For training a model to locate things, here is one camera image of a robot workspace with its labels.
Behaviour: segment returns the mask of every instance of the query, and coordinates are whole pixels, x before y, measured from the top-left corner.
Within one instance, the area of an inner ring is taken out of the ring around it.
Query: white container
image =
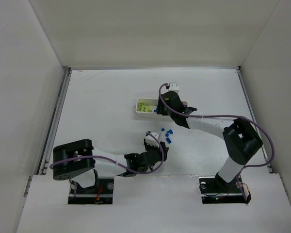
[[[136,102],[136,114],[139,117],[144,118],[154,118],[154,119],[161,119],[164,121],[173,121],[170,116],[162,116],[158,115],[154,112],[154,110],[157,108],[159,101],[158,99],[148,99],[148,98],[138,98]],[[187,101],[182,101],[184,105],[188,105]]]

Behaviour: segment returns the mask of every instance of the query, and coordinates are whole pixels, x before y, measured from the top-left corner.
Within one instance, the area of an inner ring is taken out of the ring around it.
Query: white wall
[[[30,0],[73,67],[240,66],[278,0]]]
[[[16,229],[62,76],[28,0],[0,0],[0,233]]]
[[[279,2],[241,72],[257,121],[274,140],[274,169],[291,202],[291,0]]]

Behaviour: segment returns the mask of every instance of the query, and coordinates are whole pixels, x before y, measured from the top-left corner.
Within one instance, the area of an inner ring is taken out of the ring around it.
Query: red wire
[[[96,201],[99,200],[99,195],[101,194],[101,192],[102,192],[102,185],[99,187],[99,190],[98,190],[98,193],[97,193],[97,196],[96,196],[94,203],[96,203]]]

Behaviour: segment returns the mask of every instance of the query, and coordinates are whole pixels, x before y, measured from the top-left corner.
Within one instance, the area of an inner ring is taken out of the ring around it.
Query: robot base
[[[236,185],[226,189],[219,188],[214,176],[200,176],[199,184],[203,204],[246,203]]]

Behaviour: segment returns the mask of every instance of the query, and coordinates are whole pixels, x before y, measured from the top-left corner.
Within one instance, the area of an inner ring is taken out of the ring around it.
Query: white floor
[[[168,82],[177,82],[181,99],[206,114],[251,118],[234,69],[74,70],[54,147],[88,138],[96,149],[105,152],[141,153],[146,131],[172,129],[167,161],[155,174],[215,175],[228,157],[222,139],[172,122],[146,120],[136,115],[137,98],[157,99],[160,85]],[[160,140],[165,140],[164,133]],[[264,163],[262,150],[250,163]],[[123,172],[109,162],[98,160],[96,169],[100,176]],[[250,172],[268,170],[263,167]]]
[[[67,205],[69,181],[53,180],[50,169],[47,176],[34,176],[18,233],[291,233],[280,176],[265,167],[244,171],[249,205],[202,204],[198,175],[215,175],[227,150],[213,135],[137,117],[136,99],[157,98],[166,82],[177,82],[181,98],[204,113],[250,117],[233,69],[73,71],[54,146],[89,138],[97,149],[120,157],[143,152],[145,132],[164,127],[174,131],[167,161],[156,176],[115,176],[112,205]],[[263,162],[259,151],[250,163]],[[123,172],[98,160],[96,169],[100,176]]]

